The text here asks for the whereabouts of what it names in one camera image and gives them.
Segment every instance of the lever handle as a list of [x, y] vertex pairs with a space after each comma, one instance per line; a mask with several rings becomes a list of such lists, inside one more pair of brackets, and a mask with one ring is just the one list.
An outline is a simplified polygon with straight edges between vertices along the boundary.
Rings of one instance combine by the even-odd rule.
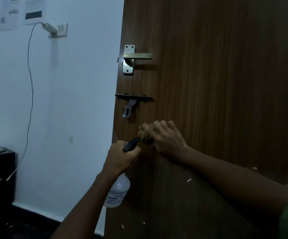
[[124, 53], [124, 59], [132, 59], [132, 60], [151, 60], [153, 59], [152, 53]]
[[131, 141], [129, 141], [128, 144], [125, 145], [125, 147], [122, 149], [124, 152], [129, 152], [134, 150], [138, 142], [140, 141], [139, 138], [133, 138]]

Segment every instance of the bottle label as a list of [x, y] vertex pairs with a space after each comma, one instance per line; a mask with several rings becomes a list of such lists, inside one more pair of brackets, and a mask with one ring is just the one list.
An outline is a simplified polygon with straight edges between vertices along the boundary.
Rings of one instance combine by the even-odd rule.
[[110, 190], [109, 194], [106, 197], [105, 202], [111, 205], [119, 204], [122, 202], [127, 192], [128, 190], [124, 192], [116, 192], [116, 191]]

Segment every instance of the wooden door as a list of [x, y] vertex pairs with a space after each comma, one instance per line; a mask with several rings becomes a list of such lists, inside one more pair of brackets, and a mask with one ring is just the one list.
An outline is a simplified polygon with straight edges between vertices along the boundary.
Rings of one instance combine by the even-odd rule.
[[[134, 76], [122, 73], [127, 44], [154, 55]], [[117, 93], [154, 102], [127, 119], [116, 99], [113, 140], [173, 120], [189, 146], [287, 182], [288, 0], [125, 0], [119, 60]], [[106, 238], [259, 237], [198, 174], [141, 146]]]

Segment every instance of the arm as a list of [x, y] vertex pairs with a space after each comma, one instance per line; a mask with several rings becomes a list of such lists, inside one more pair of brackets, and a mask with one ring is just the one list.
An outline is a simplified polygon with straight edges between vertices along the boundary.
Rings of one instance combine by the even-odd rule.
[[93, 185], [83, 198], [68, 214], [57, 228], [51, 239], [84, 239], [94, 234], [102, 206], [110, 188], [120, 174], [125, 172], [141, 149], [123, 152], [124, 141], [112, 144], [106, 157], [102, 171], [97, 175]]
[[276, 221], [287, 207], [287, 186], [188, 147], [174, 122], [155, 121], [143, 127], [159, 152], [199, 172], [230, 201]]

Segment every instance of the wall socket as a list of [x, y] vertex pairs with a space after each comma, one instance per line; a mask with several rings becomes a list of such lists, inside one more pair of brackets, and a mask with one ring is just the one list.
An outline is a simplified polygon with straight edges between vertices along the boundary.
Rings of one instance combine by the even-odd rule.
[[54, 27], [58, 30], [58, 33], [57, 34], [49, 34], [49, 38], [54, 39], [54, 38], [60, 38], [60, 37], [66, 37], [67, 36], [68, 23], [54, 25]]

